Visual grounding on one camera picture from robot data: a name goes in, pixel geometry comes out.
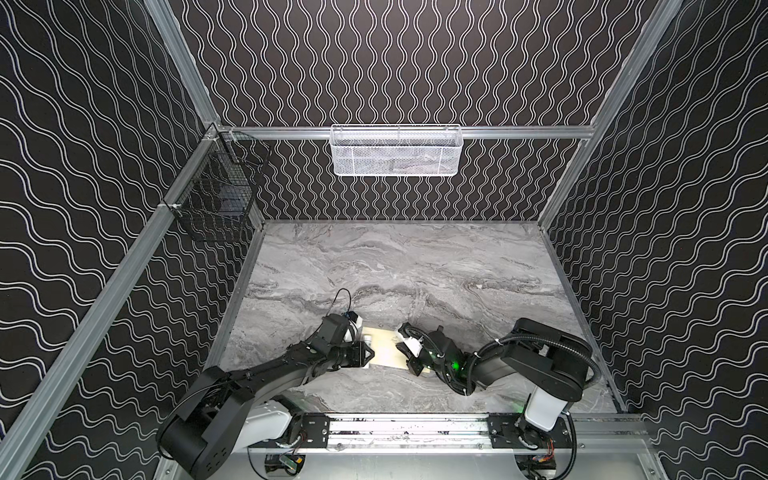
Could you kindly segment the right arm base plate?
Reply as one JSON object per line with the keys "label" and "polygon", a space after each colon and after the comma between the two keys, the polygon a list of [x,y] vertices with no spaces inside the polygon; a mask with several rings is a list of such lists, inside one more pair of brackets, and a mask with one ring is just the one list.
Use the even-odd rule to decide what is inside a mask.
{"label": "right arm base plate", "polygon": [[491,445],[494,449],[523,451],[570,448],[573,446],[570,424],[560,415],[550,431],[527,422],[522,413],[489,414],[486,419]]}

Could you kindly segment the cream envelope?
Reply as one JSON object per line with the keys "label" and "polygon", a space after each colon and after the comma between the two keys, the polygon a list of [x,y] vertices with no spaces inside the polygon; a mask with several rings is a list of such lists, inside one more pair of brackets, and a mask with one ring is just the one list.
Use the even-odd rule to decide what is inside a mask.
{"label": "cream envelope", "polygon": [[362,339],[364,335],[372,337],[370,346],[375,355],[369,365],[389,367],[410,371],[410,359],[396,349],[396,344],[403,341],[403,338],[395,330],[384,330],[373,327],[364,327],[362,329]]}

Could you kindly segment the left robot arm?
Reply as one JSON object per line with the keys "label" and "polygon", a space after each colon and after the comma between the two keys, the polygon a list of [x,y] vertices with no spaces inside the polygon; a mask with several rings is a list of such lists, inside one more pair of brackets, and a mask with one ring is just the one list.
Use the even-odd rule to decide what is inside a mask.
{"label": "left robot arm", "polygon": [[325,315],[308,338],[281,356],[248,369],[205,369],[162,422],[155,436],[161,457],[194,479],[211,477],[238,449],[254,407],[331,371],[362,368],[375,351],[360,339],[359,315]]}

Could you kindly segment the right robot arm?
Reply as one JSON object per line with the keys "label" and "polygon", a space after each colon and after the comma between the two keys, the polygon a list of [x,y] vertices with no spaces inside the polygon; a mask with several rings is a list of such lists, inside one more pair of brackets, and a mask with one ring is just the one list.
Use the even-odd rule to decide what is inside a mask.
{"label": "right robot arm", "polygon": [[397,329],[397,349],[415,376],[428,368],[452,392],[470,396],[518,374],[534,385],[520,429],[552,431],[559,418],[602,378],[591,346],[581,338],[529,318],[472,353],[462,351],[442,327],[427,332],[411,323]]}

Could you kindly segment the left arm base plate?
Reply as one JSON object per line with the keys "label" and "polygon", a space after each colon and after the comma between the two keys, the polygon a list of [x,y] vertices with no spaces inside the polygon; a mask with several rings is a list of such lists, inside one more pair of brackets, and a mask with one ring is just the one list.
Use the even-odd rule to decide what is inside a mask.
{"label": "left arm base plate", "polygon": [[297,415],[289,422],[287,430],[276,443],[281,448],[292,450],[326,448],[330,423],[331,419],[323,414]]}

